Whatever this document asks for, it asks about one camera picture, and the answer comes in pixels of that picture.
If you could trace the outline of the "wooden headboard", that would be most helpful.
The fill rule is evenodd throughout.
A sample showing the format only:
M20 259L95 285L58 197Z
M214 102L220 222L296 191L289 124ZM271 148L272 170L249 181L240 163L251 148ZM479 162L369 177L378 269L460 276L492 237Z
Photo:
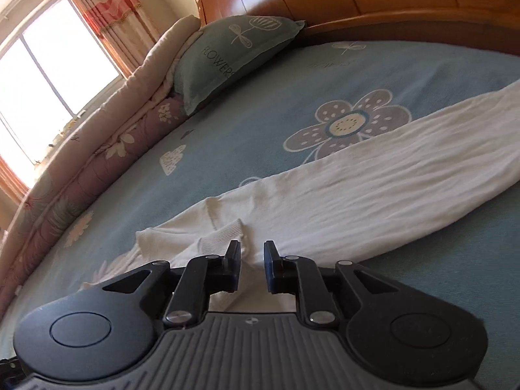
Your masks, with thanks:
M519 0L196 0L203 23L238 15L303 20L314 40L442 42L516 55Z

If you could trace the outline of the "white long sleeve shirt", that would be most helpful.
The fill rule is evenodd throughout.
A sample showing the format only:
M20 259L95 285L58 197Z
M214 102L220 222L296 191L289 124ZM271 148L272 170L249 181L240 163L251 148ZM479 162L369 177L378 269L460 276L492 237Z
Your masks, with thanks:
M148 262L183 267L240 241L237 292L215 311L290 311L265 294L263 245L321 266L390 252L451 225L519 179L519 86L443 108L323 159L209 197L160 226L93 277L102 283Z

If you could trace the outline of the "bright window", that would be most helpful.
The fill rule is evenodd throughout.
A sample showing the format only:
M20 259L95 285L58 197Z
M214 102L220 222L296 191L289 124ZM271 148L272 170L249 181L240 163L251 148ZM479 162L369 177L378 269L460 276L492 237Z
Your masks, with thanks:
M27 167L44 159L122 75L69 0L57 0L1 53L1 148Z

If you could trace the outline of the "teal flower pillow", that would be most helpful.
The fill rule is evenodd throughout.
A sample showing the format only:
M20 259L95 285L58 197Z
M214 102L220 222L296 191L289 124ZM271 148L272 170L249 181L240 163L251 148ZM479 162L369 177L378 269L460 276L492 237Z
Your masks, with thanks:
M303 20L240 15L202 27L175 68L174 90L182 96L185 113L194 114L214 95L262 66L304 26Z

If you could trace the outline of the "pink striped curtain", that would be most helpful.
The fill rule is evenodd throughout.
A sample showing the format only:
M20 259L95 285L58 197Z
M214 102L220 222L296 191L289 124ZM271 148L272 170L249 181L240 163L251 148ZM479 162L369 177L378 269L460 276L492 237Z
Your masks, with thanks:
M70 0L125 78L160 38L140 0Z

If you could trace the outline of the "blue floral bed sheet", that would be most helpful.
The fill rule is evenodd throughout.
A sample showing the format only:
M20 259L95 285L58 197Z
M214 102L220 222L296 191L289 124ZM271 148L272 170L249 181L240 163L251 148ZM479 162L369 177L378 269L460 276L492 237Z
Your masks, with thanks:
M289 138L309 126L323 130L316 117L322 104L356 103L385 89L419 119L518 77L515 56L432 43L342 41L276 57L158 142L66 231L5 313L2 357L13 354L21 318L76 292L103 263L129 251L137 231L208 196L317 159L325 144L293 150ZM368 266L484 320L489 348L479 384L519 383L518 187Z

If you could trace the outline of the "pink floral quilt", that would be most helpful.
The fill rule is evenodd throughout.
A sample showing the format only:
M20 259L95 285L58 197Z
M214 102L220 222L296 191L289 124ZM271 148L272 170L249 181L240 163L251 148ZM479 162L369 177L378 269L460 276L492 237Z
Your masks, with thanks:
M67 228L139 158L188 116L174 93L175 69L201 35L194 16L163 34L143 64L47 163L1 247L1 310Z

